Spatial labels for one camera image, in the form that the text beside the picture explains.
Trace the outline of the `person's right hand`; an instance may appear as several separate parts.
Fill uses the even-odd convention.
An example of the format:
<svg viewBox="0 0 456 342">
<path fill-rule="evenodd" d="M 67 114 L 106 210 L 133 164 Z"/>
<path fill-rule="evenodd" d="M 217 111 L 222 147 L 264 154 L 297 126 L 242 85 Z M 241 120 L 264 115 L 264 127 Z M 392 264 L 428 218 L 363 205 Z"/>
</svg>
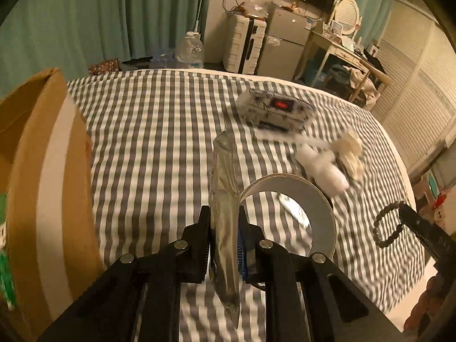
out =
<svg viewBox="0 0 456 342">
<path fill-rule="evenodd" d="M 439 273 L 432 276 L 427 282 L 426 290 L 420 295 L 417 304 L 404 322 L 404 333 L 421 335 L 431 319 L 437 315 L 448 291 L 449 286 Z"/>
</svg>

